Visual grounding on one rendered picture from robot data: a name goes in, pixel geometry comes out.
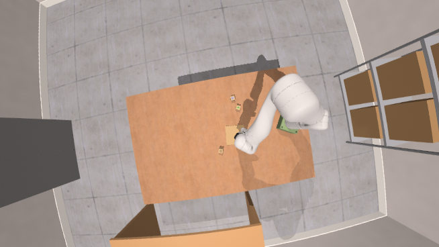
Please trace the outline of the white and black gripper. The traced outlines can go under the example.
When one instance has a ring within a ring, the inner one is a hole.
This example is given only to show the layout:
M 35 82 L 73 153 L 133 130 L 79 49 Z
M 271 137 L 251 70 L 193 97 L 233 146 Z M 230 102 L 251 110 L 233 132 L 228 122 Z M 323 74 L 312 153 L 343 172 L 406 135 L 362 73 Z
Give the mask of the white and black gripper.
M 246 128 L 241 128 L 241 132 L 242 132 L 242 133 L 241 133 L 241 132 L 236 133 L 236 135 L 234 136 L 234 139 L 236 139 L 236 137 L 237 137 L 239 134 L 245 134 L 246 131 L 247 131 Z

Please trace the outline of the tan flat mat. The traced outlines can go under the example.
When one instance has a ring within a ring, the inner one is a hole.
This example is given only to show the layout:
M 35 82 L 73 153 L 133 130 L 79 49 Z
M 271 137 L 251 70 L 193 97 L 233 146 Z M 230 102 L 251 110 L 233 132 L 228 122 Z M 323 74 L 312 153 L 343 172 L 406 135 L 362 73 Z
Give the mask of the tan flat mat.
M 225 126 L 226 127 L 226 145 L 234 144 L 234 136 L 236 133 L 241 132 L 241 128 L 244 128 L 244 125 L 239 126 Z

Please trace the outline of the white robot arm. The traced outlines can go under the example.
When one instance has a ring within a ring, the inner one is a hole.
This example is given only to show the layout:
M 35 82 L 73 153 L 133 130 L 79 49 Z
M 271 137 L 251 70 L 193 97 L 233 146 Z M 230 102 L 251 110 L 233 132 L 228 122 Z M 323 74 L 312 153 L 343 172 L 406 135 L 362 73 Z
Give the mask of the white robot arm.
M 271 87 L 254 123 L 245 134 L 236 137 L 235 147 L 247 154 L 254 154 L 258 145 L 270 134 L 276 110 L 289 129 L 328 128 L 328 110 L 319 103 L 306 82 L 299 75 L 291 73 L 281 77 Z

